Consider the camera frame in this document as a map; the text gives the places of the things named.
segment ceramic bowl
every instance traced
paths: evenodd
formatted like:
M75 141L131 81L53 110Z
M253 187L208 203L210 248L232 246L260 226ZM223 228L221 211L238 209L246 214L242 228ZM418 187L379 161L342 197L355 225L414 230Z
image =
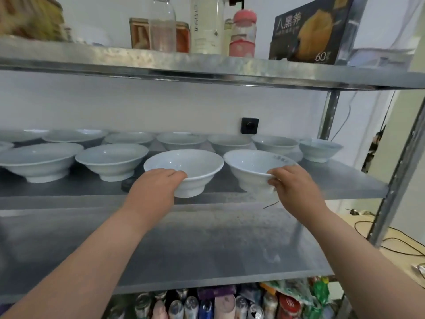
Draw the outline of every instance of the ceramic bowl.
M121 132L108 135L105 139L105 143L134 143L142 144L146 147L149 147L155 136L151 133L146 132Z
M0 130L0 141L26 142L40 139L48 130Z
M83 146L76 143L28 145L0 153L0 166L28 182L50 182L68 175L74 156L82 150Z
M207 137L190 132L169 132L158 135L157 140L167 150L199 149Z
M58 143L82 143L102 139L107 134L107 131L102 130L54 130L43 136L43 140Z
M82 163L103 181L114 182L130 178L149 149L140 144L105 144L86 149L75 160Z
M273 176L267 171L296 164L285 156L260 150L229 151L224 155L224 161L238 179L239 186L254 197L273 194L274 187L267 183Z
M251 137L247 135L210 135L208 142L216 153L223 156L226 152L239 149L248 149Z
M273 135L254 135L252 141L258 150L285 155L298 146L298 141Z
M187 178L174 192L175 197L190 198L204 191L205 185L224 166L224 160L218 154L205 150L173 150L162 152L146 160L145 171L165 168L182 170Z
M15 145L13 143L0 141L0 152L12 149L14 146Z
M300 150L303 152L304 158L312 162L327 162L342 148L341 144L327 140L306 139L300 141Z

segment black box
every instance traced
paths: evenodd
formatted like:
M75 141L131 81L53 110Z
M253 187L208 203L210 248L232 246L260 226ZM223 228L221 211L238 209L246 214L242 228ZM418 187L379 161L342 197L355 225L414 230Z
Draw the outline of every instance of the black box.
M315 0L277 16L269 59L334 64L353 0Z

